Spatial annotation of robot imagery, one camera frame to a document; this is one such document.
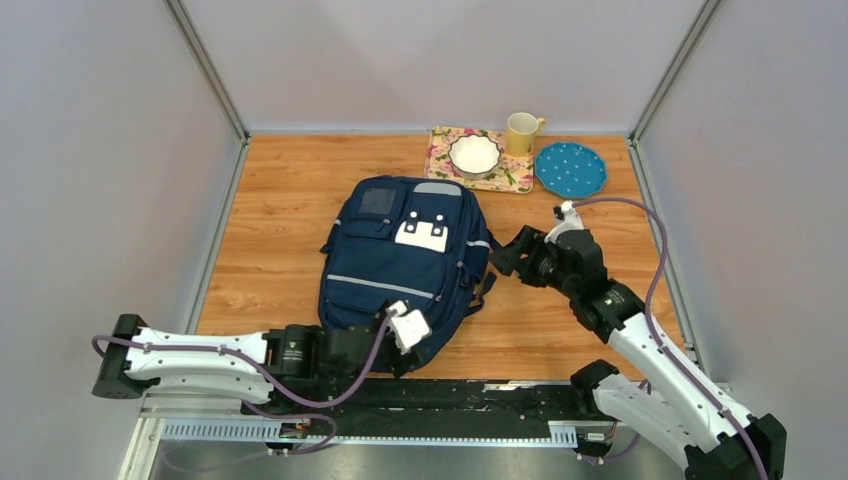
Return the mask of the navy blue school backpack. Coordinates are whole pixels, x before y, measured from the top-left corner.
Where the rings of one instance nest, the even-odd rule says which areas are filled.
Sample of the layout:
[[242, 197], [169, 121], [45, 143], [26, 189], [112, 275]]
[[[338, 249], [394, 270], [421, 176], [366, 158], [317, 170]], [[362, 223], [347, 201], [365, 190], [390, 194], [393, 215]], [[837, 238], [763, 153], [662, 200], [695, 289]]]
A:
[[371, 324], [386, 301], [422, 312], [431, 333], [373, 371], [402, 376], [427, 365], [496, 281], [498, 243], [472, 191], [449, 180], [378, 176], [360, 181], [321, 251], [318, 315], [327, 329]]

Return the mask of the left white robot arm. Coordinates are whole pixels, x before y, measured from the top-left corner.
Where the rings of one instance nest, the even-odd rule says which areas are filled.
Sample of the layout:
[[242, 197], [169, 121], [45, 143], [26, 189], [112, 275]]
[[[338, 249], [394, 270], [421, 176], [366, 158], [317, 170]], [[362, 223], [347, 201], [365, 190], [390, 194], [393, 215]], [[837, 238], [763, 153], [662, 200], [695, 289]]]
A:
[[397, 306], [378, 313], [373, 326], [289, 325], [235, 336], [176, 334], [124, 314], [111, 334], [92, 340], [101, 358], [92, 393], [105, 399], [137, 399], [153, 389], [227, 396], [291, 415], [302, 406], [346, 401], [379, 363], [402, 374], [431, 333], [420, 311]]

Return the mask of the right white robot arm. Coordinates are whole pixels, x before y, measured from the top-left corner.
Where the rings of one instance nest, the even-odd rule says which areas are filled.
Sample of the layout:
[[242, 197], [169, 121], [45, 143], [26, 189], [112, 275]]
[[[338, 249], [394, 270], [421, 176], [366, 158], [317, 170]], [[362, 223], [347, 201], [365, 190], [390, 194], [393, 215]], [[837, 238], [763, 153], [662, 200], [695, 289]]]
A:
[[627, 358], [654, 389], [641, 390], [609, 362], [596, 360], [571, 377], [577, 415], [623, 421], [688, 479], [782, 478], [782, 423], [771, 414], [755, 416], [669, 342], [645, 302], [608, 275], [589, 231], [544, 234], [525, 226], [489, 260], [505, 276], [565, 295], [579, 323]]

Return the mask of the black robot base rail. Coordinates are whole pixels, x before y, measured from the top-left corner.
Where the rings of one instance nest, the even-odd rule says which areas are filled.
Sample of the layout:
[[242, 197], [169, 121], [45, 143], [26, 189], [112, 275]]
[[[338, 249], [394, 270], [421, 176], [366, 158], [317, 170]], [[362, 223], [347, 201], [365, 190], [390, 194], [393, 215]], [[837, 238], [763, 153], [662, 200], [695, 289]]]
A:
[[268, 403], [242, 403], [240, 411], [280, 422], [274, 449], [300, 440], [554, 447], [602, 456], [621, 428], [567, 381], [374, 378], [335, 406], [313, 409], [274, 392]]

